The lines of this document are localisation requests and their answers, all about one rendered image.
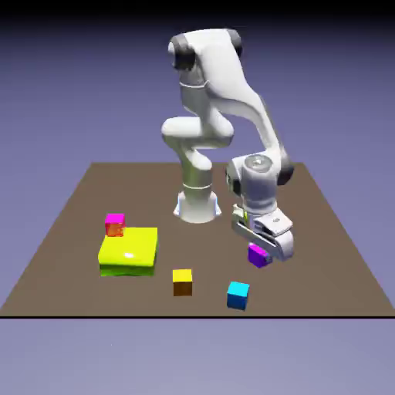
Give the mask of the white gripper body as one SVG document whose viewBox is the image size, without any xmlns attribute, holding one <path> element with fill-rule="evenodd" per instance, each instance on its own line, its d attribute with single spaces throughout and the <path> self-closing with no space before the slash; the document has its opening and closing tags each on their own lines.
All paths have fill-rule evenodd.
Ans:
<svg viewBox="0 0 395 395">
<path fill-rule="evenodd" d="M 292 221 L 279 209 L 261 216 L 251 214 L 242 207 L 233 207 L 233 230 L 273 258 L 284 262 L 294 255 Z"/>
</svg>

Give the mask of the small purple cube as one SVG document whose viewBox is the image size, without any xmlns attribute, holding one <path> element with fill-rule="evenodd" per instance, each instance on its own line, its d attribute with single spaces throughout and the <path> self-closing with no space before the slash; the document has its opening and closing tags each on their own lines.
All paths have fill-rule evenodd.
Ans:
<svg viewBox="0 0 395 395">
<path fill-rule="evenodd" d="M 254 243 L 248 244 L 248 261 L 257 268 L 265 267 L 273 262 L 272 256 Z"/>
</svg>

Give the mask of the small cyan cube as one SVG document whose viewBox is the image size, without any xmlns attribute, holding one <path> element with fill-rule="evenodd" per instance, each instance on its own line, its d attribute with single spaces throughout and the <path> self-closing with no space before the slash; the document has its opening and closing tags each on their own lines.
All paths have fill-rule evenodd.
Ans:
<svg viewBox="0 0 395 395">
<path fill-rule="evenodd" d="M 230 282 L 227 291 L 227 307 L 245 310 L 248 302 L 250 285 L 242 282 Z"/>
</svg>

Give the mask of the small yellow cube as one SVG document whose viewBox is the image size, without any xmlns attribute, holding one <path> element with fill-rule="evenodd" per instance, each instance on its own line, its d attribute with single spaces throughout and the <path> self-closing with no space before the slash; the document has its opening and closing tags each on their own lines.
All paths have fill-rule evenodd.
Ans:
<svg viewBox="0 0 395 395">
<path fill-rule="evenodd" d="M 174 296 L 192 296 L 193 277 L 190 268 L 174 269 L 172 271 Z"/>
</svg>

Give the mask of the small magenta cube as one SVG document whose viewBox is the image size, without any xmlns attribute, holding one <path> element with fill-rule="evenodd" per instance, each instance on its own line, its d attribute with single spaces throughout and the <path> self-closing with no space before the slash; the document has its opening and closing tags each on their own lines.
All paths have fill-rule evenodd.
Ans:
<svg viewBox="0 0 395 395">
<path fill-rule="evenodd" d="M 106 236 L 123 237 L 126 227 L 126 217 L 124 213 L 108 213 L 105 218 Z"/>
</svg>

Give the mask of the large yellow box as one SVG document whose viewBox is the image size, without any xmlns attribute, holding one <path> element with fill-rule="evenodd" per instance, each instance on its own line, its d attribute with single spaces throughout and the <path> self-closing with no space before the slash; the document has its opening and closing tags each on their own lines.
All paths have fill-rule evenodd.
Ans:
<svg viewBox="0 0 395 395">
<path fill-rule="evenodd" d="M 121 237 L 106 236 L 98 262 L 102 276 L 152 276 L 157 256 L 157 228 L 126 227 Z"/>
</svg>

